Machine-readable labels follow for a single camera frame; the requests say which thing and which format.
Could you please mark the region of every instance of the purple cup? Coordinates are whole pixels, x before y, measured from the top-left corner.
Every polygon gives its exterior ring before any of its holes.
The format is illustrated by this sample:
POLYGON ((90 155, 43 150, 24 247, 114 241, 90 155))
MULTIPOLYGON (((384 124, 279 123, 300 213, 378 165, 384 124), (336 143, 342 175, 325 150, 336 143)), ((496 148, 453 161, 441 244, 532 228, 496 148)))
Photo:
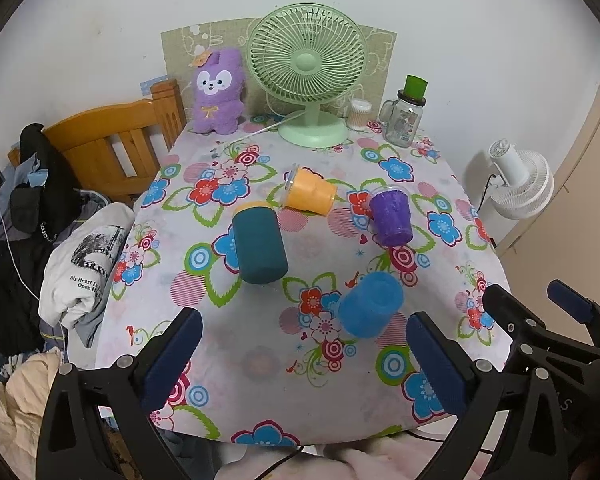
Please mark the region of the purple cup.
POLYGON ((400 247, 413 239, 409 195, 401 186, 382 186, 371 192, 369 209, 385 247, 400 247))

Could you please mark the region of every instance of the fan stand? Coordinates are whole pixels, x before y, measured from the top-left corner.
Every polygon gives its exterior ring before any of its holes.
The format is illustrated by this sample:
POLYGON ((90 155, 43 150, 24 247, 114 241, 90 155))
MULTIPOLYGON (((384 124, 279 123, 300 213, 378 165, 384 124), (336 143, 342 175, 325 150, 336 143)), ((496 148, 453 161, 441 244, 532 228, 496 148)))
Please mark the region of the fan stand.
POLYGON ((307 104, 305 110, 293 112, 278 127, 280 137, 305 148, 330 148, 342 144, 349 136, 344 119, 320 110, 319 104, 307 104))

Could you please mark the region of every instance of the black cable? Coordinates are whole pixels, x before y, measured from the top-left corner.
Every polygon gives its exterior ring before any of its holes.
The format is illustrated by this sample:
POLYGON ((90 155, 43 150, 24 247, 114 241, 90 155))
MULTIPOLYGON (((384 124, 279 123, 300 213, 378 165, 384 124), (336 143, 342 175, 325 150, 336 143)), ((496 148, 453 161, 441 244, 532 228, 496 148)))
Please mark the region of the black cable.
MULTIPOLYGON (((430 438, 428 436, 422 436, 417 433, 413 433, 413 431, 410 431, 410 430, 405 430, 404 432, 407 434, 410 434, 412 437, 419 438, 420 440, 427 440, 428 442, 440 442, 440 443, 444 442, 444 440, 439 440, 437 438, 430 438)), ((491 449, 480 448, 480 451, 483 453, 486 453, 487 455, 493 454, 493 451, 491 449)))
POLYGON ((484 186, 484 191, 482 192, 482 198, 480 199, 480 205, 478 206, 478 209, 476 210, 476 212, 480 211, 480 208, 482 207, 482 204, 484 203, 484 197, 487 195, 487 190, 489 189, 489 184, 491 183, 491 179, 492 178, 496 178, 497 175, 495 173, 491 173, 491 176, 487 179, 487 184, 485 184, 484 186))
POLYGON ((268 467, 267 469, 265 469, 262 473, 260 473, 258 476, 256 476, 256 478, 254 478, 254 480, 262 480, 265 476, 267 476, 269 473, 271 473, 275 468, 277 468, 279 465, 282 465, 283 463, 285 463, 287 460, 291 460, 293 457, 295 457, 298 453, 300 453, 302 450, 304 449, 304 446, 300 446, 298 449, 296 449, 293 453, 288 454, 287 456, 285 456, 284 458, 281 458, 280 460, 278 460, 274 465, 268 467))

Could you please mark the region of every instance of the green desk fan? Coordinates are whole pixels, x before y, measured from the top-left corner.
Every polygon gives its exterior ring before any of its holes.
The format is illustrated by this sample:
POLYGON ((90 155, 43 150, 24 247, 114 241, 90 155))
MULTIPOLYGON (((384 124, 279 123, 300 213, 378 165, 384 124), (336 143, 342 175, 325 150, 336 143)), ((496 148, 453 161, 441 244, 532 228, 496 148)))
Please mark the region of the green desk fan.
POLYGON ((247 64, 269 94, 305 106, 280 124, 283 139, 307 148, 347 139, 344 120, 320 111, 320 104, 344 94, 365 68, 366 41, 352 19, 320 4, 282 7, 251 33, 247 64))

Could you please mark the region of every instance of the white wall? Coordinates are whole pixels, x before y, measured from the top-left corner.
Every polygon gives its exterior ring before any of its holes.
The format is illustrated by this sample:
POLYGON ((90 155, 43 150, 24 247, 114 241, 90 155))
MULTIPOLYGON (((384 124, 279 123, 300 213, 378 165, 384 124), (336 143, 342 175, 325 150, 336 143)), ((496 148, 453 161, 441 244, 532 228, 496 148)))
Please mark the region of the white wall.
MULTIPOLYGON (((161 31, 298 1, 26 0, 0 35, 0 165, 27 123, 139 98, 165 73, 161 31)), ((422 128, 474 200, 498 138, 557 168, 600 81, 600 26, 580 0, 308 1, 398 33, 385 97, 407 73, 429 81, 422 128)), ((502 238, 510 225, 486 215, 502 238)))

